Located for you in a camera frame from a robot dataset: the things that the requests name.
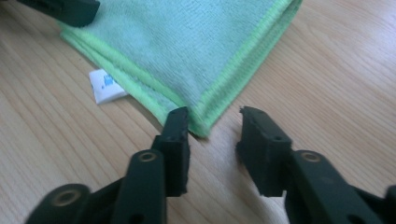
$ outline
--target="folded towel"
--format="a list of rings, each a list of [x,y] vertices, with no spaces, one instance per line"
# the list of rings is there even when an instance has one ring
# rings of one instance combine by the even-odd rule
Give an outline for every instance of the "folded towel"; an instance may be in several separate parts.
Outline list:
[[[164,124],[187,106],[208,136],[289,26],[301,0],[100,0],[94,22],[62,37]]]

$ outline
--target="white tag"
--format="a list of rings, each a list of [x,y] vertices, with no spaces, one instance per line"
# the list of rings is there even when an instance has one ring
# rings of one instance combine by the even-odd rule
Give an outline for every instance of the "white tag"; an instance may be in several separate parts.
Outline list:
[[[128,92],[117,84],[113,77],[103,69],[90,72],[90,81],[93,95],[98,105],[128,95]]]

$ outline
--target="table top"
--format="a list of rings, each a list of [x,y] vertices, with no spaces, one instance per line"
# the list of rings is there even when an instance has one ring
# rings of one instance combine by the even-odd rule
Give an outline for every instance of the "table top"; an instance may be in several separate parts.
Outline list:
[[[288,223],[283,199],[260,197],[236,160],[243,105],[348,183],[378,196],[396,184],[395,24],[396,1],[304,0],[210,136],[189,137],[189,192],[168,199],[168,222]],[[22,223],[61,185],[119,179],[162,130],[131,96],[97,105],[96,67],[59,33],[53,19],[0,2],[0,223]]]

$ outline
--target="wood grain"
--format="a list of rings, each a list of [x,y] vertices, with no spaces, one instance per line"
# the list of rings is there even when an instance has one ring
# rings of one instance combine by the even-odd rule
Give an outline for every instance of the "wood grain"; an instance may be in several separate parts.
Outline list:
[[[305,0],[290,28],[209,138],[191,142],[189,193],[169,223],[288,223],[237,163],[238,108],[265,110],[294,148],[324,154],[382,196],[396,184],[396,2]],[[22,223],[66,183],[100,189],[124,175],[161,125],[132,97],[96,105],[95,67],[54,20],[0,2],[0,223]]]

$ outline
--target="blue towel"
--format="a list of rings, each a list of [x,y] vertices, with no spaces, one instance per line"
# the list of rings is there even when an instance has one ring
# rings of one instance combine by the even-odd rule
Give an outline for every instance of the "blue towel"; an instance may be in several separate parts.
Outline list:
[[[164,124],[187,106],[208,136],[283,32],[301,0],[101,0],[92,24],[62,37]]]

